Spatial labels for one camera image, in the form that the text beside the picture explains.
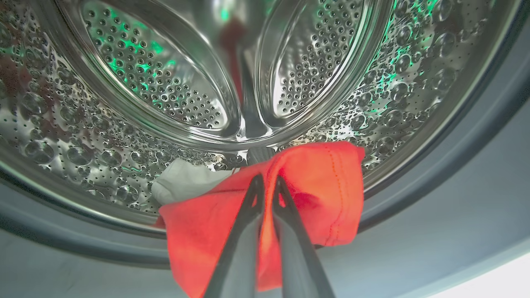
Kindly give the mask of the red and white garment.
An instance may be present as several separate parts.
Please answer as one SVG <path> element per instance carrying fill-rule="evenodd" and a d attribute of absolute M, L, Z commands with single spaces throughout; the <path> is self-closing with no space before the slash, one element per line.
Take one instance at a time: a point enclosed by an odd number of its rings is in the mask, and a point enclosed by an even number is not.
<path fill-rule="evenodd" d="M 202 298 L 252 179 L 261 174 L 265 214 L 259 247 L 260 292 L 282 286 L 281 257 L 271 202 L 278 177 L 286 181 L 313 245 L 347 245 L 363 210 L 361 162 L 365 151 L 349 142 L 290 147 L 272 159 L 236 170 L 210 171 L 174 160 L 152 184 L 161 204 L 173 277 L 189 298 Z"/>

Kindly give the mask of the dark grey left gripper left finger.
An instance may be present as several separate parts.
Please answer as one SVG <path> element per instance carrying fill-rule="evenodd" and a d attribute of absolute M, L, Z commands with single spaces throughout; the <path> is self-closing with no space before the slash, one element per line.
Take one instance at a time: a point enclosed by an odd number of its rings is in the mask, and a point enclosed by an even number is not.
<path fill-rule="evenodd" d="M 264 209 L 264 181 L 258 174 L 246 191 L 203 298 L 255 297 Z"/>

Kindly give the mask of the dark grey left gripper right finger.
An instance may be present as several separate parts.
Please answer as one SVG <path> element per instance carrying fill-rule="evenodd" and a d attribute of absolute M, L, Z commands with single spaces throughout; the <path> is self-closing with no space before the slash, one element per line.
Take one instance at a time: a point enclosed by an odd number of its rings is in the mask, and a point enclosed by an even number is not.
<path fill-rule="evenodd" d="M 276 180 L 271 211 L 280 246 L 282 298 L 336 298 L 282 177 Z"/>

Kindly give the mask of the stainless steel washing machine drum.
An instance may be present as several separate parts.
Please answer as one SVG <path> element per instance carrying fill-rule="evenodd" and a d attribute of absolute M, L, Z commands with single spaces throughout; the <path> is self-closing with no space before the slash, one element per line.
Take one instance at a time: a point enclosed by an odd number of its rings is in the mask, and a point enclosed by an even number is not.
<path fill-rule="evenodd" d="M 472 101 L 530 0 L 0 0 L 0 177 L 127 230 L 154 179 L 349 141 L 367 193 Z"/>

